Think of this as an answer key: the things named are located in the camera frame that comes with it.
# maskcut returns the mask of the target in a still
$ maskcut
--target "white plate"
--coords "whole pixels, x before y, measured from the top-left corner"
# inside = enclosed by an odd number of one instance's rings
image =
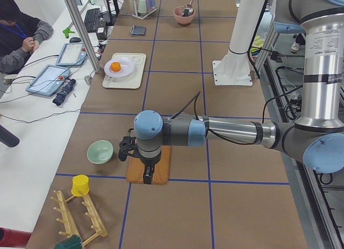
[[[119,62],[120,63],[120,70],[118,72],[114,72],[111,69],[111,64],[113,62]],[[121,57],[121,58],[114,58],[114,59],[108,61],[105,64],[104,71],[110,77],[122,78],[122,77],[128,76],[130,73],[132,73],[134,71],[134,68],[135,68],[135,64],[132,60],[130,60],[127,57]]]

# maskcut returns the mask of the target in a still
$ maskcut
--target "green bowl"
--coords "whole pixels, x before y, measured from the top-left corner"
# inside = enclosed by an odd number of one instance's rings
[[[113,146],[107,140],[94,142],[87,150],[87,158],[94,164],[107,163],[113,155]]]

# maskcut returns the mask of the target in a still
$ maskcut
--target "dark green mug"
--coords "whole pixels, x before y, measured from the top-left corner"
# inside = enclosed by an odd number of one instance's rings
[[[54,249],[82,249],[82,241],[76,234],[55,245]]]

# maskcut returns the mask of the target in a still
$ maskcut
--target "orange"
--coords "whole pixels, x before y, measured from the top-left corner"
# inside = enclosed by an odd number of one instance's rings
[[[119,72],[120,71],[120,63],[119,62],[113,62],[110,66],[111,70],[114,72]]]

